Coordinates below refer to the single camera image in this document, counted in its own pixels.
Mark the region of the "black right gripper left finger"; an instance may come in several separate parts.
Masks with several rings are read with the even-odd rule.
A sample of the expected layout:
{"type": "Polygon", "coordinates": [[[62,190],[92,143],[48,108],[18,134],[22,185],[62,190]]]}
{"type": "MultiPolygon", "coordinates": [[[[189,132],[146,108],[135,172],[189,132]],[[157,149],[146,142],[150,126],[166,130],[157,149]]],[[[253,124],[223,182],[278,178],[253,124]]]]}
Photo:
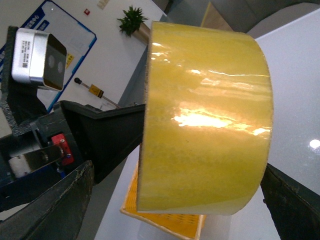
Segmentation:
{"type": "Polygon", "coordinates": [[[90,160],[0,224],[2,240],[75,240],[90,202],[90,160]]]}

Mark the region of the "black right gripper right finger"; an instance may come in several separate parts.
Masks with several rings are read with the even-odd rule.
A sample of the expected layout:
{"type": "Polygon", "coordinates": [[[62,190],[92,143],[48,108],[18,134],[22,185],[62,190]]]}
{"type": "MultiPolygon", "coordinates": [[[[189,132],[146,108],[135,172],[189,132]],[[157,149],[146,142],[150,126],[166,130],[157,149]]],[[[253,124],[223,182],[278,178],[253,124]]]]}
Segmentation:
{"type": "Polygon", "coordinates": [[[282,240],[320,238],[320,196],[267,164],[260,183],[277,233],[282,240]]]}

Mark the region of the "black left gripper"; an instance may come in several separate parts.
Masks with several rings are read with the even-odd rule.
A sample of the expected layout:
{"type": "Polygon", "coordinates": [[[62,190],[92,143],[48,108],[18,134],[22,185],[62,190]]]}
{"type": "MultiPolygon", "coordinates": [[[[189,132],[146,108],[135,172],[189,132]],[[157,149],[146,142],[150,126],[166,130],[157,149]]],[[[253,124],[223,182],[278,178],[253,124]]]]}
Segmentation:
{"type": "Polygon", "coordinates": [[[38,198],[85,161],[104,180],[142,143],[145,104],[102,111],[62,100],[0,139],[0,210],[38,198]]]}

